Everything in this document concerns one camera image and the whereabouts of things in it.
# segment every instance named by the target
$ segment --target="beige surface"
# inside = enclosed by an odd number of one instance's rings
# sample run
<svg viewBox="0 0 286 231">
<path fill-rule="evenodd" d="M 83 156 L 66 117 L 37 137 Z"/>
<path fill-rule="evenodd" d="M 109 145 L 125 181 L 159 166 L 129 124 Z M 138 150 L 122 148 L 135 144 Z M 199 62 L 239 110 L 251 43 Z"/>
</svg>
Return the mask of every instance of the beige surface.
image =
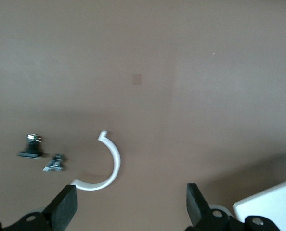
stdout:
<svg viewBox="0 0 286 231">
<path fill-rule="evenodd" d="M 0 221 L 109 176 L 102 129 L 120 174 L 68 231 L 182 231 L 188 182 L 231 209 L 285 181 L 286 0 L 0 0 Z"/>
</svg>

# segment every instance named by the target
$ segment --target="white curved object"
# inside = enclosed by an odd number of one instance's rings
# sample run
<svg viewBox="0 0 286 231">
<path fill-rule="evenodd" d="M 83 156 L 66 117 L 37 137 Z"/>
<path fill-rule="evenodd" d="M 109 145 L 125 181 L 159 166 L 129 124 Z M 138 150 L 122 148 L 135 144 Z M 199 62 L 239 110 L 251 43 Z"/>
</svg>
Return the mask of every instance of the white curved object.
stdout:
<svg viewBox="0 0 286 231">
<path fill-rule="evenodd" d="M 110 141 L 106 137 L 107 133 L 108 133 L 107 131 L 102 131 L 98 137 L 98 140 L 102 142 L 105 146 L 107 146 L 107 148 L 110 150 L 113 156 L 114 168 L 113 168 L 112 175 L 105 181 L 101 183 L 97 183 L 97 184 L 89 184 L 81 180 L 75 179 L 71 184 L 75 185 L 77 189 L 86 190 L 86 191 L 100 190 L 100 189 L 105 188 L 106 186 L 108 186 L 115 180 L 118 174 L 118 171 L 119 171 L 119 167 L 120 167 L 120 155 L 119 155 L 119 151 L 117 147 L 115 146 L 115 144 L 113 144 L 113 142 Z"/>
</svg>

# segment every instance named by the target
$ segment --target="metal clip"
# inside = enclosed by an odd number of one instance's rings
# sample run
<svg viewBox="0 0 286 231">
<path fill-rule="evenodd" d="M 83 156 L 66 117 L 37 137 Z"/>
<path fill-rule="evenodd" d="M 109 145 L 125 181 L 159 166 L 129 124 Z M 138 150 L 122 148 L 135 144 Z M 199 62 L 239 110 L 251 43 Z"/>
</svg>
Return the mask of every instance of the metal clip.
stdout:
<svg viewBox="0 0 286 231">
<path fill-rule="evenodd" d="M 42 171 L 51 172 L 51 171 L 62 171 L 63 167 L 61 162 L 64 160 L 63 154 L 56 154 L 55 157 L 49 161 L 46 167 Z"/>
</svg>

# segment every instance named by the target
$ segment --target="white c-shaped ring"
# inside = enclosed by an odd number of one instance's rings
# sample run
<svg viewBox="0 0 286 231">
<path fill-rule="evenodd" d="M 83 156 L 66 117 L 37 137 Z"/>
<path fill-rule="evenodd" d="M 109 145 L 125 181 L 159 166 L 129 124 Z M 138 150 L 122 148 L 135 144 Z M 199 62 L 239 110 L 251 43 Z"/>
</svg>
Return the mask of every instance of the white c-shaped ring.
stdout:
<svg viewBox="0 0 286 231">
<path fill-rule="evenodd" d="M 101 183 L 96 183 L 96 184 L 89 184 L 81 180 L 75 179 L 71 184 L 75 185 L 77 189 L 86 190 L 86 191 L 100 190 L 100 189 L 107 187 L 109 184 L 111 184 L 115 180 L 118 174 L 119 168 L 120 168 L 120 155 L 119 155 L 119 151 L 117 147 L 115 146 L 115 144 L 113 144 L 113 142 L 110 141 L 106 137 L 107 133 L 108 133 L 107 131 L 102 131 L 98 137 L 98 140 L 101 143 L 103 143 L 105 146 L 107 146 L 107 148 L 110 150 L 113 156 L 114 168 L 113 168 L 112 175 L 105 181 Z"/>
</svg>

